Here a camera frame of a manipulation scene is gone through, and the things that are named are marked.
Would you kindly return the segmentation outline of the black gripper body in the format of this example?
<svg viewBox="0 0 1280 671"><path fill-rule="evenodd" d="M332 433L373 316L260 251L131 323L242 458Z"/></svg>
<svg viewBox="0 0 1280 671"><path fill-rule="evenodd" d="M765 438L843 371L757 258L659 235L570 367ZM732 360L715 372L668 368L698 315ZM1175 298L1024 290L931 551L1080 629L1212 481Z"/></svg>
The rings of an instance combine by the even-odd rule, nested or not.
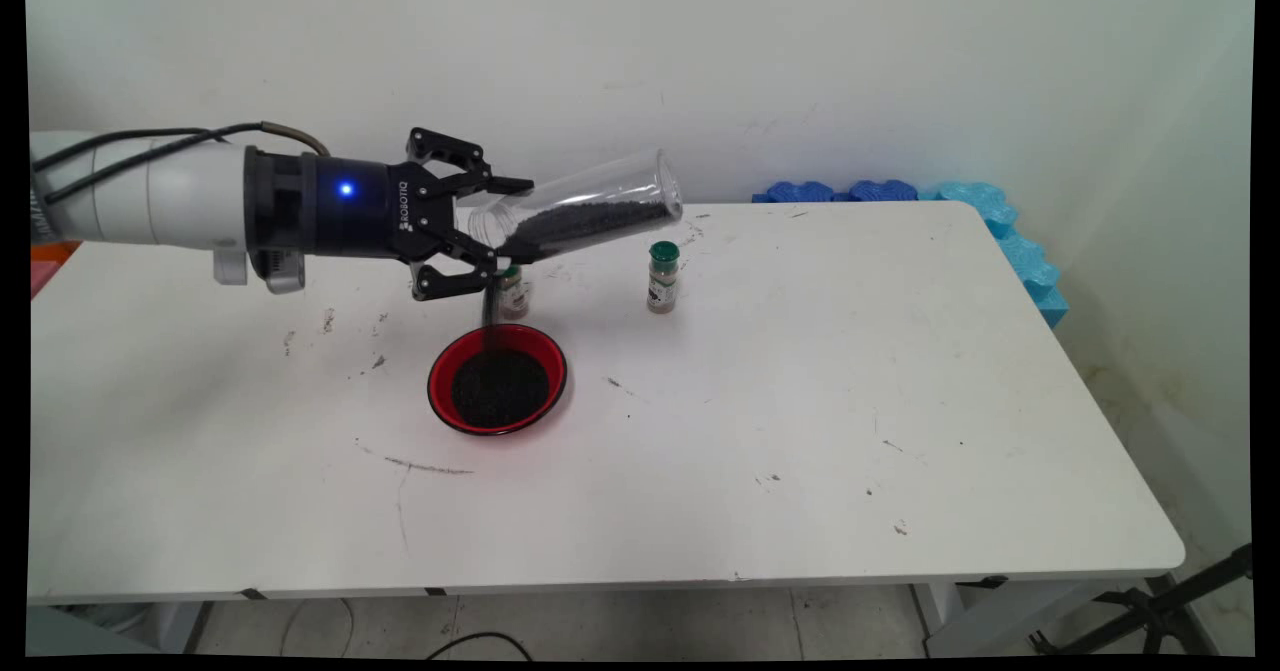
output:
<svg viewBox="0 0 1280 671"><path fill-rule="evenodd" d="M417 164L244 151L244 241L268 251L425 260L443 250L442 200Z"/></svg>

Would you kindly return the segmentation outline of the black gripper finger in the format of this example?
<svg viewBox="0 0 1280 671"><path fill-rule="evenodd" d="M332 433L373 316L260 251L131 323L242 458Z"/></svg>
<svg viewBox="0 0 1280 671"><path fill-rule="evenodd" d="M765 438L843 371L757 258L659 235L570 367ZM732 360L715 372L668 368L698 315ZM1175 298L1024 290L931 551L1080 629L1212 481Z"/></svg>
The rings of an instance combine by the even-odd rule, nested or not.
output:
<svg viewBox="0 0 1280 671"><path fill-rule="evenodd" d="M434 257L448 257L465 270L442 271ZM453 228L430 225L415 232L410 242L412 297L419 302L430 298L453 298L483 292L497 275L497 252Z"/></svg>
<svg viewBox="0 0 1280 671"><path fill-rule="evenodd" d="M462 141L452 134L442 134L425 128L413 128L406 141L407 160L419 168L411 172L410 193L416 197L467 197L471 193L500 193L500 196L527 196L534 182L497 175L484 158L479 143ZM451 166L456 173L435 175L428 169L430 163Z"/></svg>

